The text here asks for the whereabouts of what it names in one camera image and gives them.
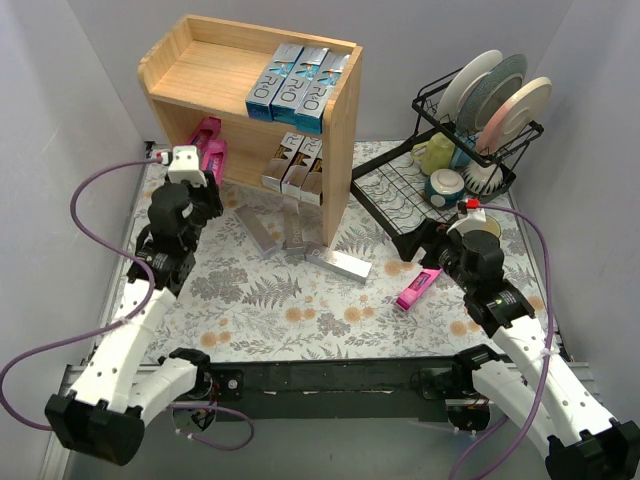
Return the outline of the pink toothpaste box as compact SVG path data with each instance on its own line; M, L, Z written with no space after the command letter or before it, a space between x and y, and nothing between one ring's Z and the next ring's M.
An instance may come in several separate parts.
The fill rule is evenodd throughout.
M215 181L220 185L224 177L224 168L228 156L228 147L225 140L210 140L202 160L202 170L213 174Z
M442 273L441 269L423 268L396 299L396 305L408 311Z
M215 117L204 118L188 140L200 153L207 149L210 140L216 140L221 130L221 120Z

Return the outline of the silver black gold toothpaste box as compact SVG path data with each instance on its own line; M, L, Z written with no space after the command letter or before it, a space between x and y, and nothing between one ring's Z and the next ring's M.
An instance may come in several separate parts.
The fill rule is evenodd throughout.
M281 193L300 198L301 187L322 147L317 137L305 137L281 182Z

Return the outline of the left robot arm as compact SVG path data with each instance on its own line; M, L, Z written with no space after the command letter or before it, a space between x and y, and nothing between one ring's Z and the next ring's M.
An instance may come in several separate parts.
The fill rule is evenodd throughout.
M179 348L145 380L134 377L195 265L203 228L223 210L212 175L201 185L167 180L153 192L111 331L69 390L46 403L45 416L65 448L123 466L170 403L211 392L213 377L204 369L210 358L195 349Z

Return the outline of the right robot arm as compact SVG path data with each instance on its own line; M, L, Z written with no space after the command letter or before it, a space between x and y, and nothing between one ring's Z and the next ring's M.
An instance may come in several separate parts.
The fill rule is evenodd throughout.
M395 235L408 261L424 249L421 264L439 268L464 292L471 319L513 363L508 368L486 345L461 352L452 373L464 397L492 401L528 438L552 479L631 479L639 466L639 427L620 422L577 378L553 347L552 328L542 327L532 305L503 271L504 253L490 232L462 232L425 219Z

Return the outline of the wooden two-tier shelf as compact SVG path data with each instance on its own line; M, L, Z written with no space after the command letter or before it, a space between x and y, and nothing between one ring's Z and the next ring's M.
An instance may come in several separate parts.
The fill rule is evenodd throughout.
M326 47L349 57L323 114L322 242L332 244L349 200L358 118L360 45L287 30L186 15L151 48L138 80L170 145L201 120L221 120L228 144L224 178L262 189L261 174L290 126L249 117L245 98L282 43Z

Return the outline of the cream enamel mug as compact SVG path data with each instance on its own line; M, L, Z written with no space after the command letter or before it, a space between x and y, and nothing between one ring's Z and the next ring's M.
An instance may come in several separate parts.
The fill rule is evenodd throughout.
M491 233L492 235L494 235L498 239L501 238L501 233L502 233L501 226L500 226L499 222L494 217L492 217L490 215L487 215L485 217L485 222L480 226L480 229L482 231L486 231L488 233Z

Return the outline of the silver toothpaste box slanted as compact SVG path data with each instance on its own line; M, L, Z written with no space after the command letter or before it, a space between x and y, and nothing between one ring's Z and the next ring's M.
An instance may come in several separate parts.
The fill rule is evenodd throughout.
M276 253L277 244L275 240L248 205L237 208L235 214L246 229L256 249L264 258L270 258Z

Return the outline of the black striped white bowl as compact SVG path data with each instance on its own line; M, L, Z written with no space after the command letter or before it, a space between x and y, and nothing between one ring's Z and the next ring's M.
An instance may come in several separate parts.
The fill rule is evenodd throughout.
M469 163L462 174L466 189L472 194L486 196L498 190L503 182L503 173L498 166L482 167Z

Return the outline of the silver Protect toothpaste box upright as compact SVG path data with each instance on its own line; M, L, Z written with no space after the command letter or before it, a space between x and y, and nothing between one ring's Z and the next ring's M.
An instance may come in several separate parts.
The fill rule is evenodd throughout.
M283 250L289 255L300 255L305 251L298 201L294 198L283 199L283 217L285 240Z

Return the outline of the green mug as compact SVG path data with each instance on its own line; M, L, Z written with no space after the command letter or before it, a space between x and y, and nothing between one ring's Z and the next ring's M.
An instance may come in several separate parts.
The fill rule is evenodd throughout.
M423 174L431 175L436 170L449 168L455 148L443 133L436 133L428 141L415 145L410 155L420 164Z

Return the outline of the blue mug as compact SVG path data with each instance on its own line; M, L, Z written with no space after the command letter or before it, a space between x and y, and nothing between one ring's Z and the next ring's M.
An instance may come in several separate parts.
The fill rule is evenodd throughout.
M467 148L469 148L470 150L474 150L477 137L478 135L474 134L471 136L458 136L458 139L462 143L464 143ZM454 150L453 156L451 158L449 168L452 170L463 169L466 166L468 166L471 163L471 161L472 161L471 156L469 156L459 147L456 147Z

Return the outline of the floral table mat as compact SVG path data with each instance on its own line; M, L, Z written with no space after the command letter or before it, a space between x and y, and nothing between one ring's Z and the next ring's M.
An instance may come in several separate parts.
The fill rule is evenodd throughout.
M156 329L145 363L179 347L242 362L449 356L486 341L465 311L461 290L447 277L438 278L410 310L397 307L419 265L400 259L358 201L348 203L333 246L371 264L365 282L303 256L264 257L236 210L250 207L282 243L279 196L228 183L221 198L224 214L204 230L195 267Z

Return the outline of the pink and cream plate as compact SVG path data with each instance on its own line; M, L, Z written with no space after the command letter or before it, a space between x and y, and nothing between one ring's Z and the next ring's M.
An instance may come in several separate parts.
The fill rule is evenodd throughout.
M538 77L521 87L490 118L476 140L475 151L492 155L514 140L544 110L551 95L548 77Z

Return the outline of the white plate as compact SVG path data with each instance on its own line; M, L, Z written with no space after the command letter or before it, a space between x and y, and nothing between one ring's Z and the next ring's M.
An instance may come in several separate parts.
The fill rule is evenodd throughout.
M499 50L486 51L471 60L444 91L435 118L439 122L455 121L471 92L502 60L503 54Z

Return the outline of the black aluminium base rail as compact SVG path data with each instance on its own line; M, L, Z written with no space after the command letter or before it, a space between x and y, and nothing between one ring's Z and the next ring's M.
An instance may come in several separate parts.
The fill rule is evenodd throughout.
M208 393L177 401L212 401L255 420L401 418L467 432L500 416L451 357L213 363L205 378Z

